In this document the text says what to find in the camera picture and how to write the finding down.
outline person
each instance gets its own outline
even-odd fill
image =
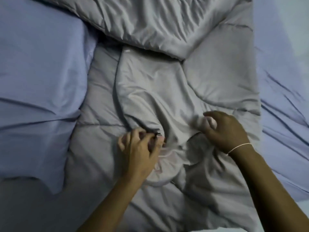
[[[206,137],[220,151],[229,153],[239,167],[265,232],[309,231],[309,219],[272,173],[263,157],[249,144],[247,133],[236,118],[219,111],[206,112],[204,115],[217,122],[215,130],[210,127],[206,129]],[[164,138],[156,138],[150,153],[148,142],[155,134],[148,133],[140,140],[139,132],[145,131],[137,128],[127,133],[125,144],[123,137],[119,138],[119,148],[129,160],[126,173],[80,227],[79,232],[114,231],[133,196],[153,170]]]

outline blue bed sheet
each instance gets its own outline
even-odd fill
[[[63,186],[95,32],[33,0],[0,0],[0,177]]]
[[[309,199],[309,113],[303,79],[274,0],[254,0],[262,155],[296,201]]]

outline pillow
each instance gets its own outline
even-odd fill
[[[0,0],[0,177],[61,191],[96,35],[33,0]]]

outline thin white wristband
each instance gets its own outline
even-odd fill
[[[237,146],[237,147],[231,149],[231,150],[227,153],[227,155],[229,155],[229,153],[231,153],[231,152],[232,152],[233,150],[235,150],[236,148],[241,147],[241,146],[243,146],[243,145],[248,145],[248,144],[252,146],[251,143],[244,143],[244,144],[241,144],[241,145],[239,145],[239,146]]]

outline gray comforter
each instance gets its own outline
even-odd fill
[[[199,132],[203,112],[224,111],[259,148],[252,0],[44,1],[104,37],[72,135],[65,188],[44,201],[52,229],[41,223],[32,231],[74,231],[86,220],[121,174],[117,137],[136,126],[160,132],[167,146],[119,231],[254,231],[257,214],[239,169]]]

